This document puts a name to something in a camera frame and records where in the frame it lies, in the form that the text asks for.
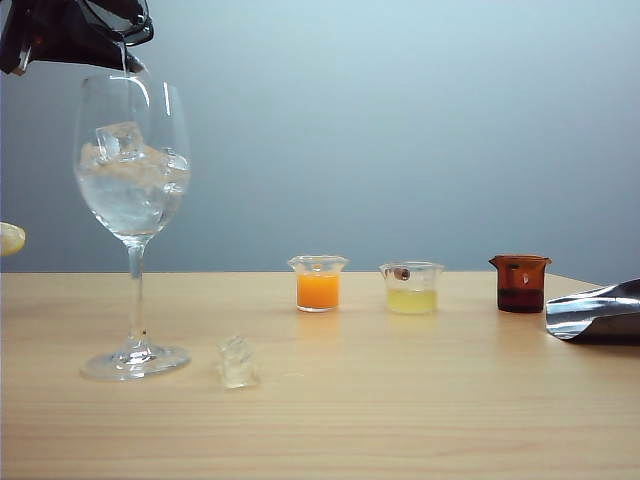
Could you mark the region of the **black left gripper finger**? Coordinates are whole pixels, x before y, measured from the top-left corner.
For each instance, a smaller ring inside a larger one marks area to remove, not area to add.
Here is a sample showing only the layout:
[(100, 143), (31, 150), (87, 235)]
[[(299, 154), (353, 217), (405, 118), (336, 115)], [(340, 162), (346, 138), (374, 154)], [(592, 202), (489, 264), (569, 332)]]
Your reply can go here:
[(38, 32), (31, 37), (31, 61), (93, 65), (139, 73), (146, 66), (128, 52), (122, 41), (113, 41), (95, 31), (73, 36), (68, 30)]

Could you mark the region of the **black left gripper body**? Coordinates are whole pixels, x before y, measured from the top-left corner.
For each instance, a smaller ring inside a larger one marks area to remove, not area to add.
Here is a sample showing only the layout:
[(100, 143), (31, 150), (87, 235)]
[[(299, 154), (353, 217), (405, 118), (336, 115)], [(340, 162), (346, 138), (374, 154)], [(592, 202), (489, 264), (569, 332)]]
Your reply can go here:
[(23, 75), (34, 61), (82, 64), (91, 34), (77, 1), (11, 1), (1, 34), (1, 71)]

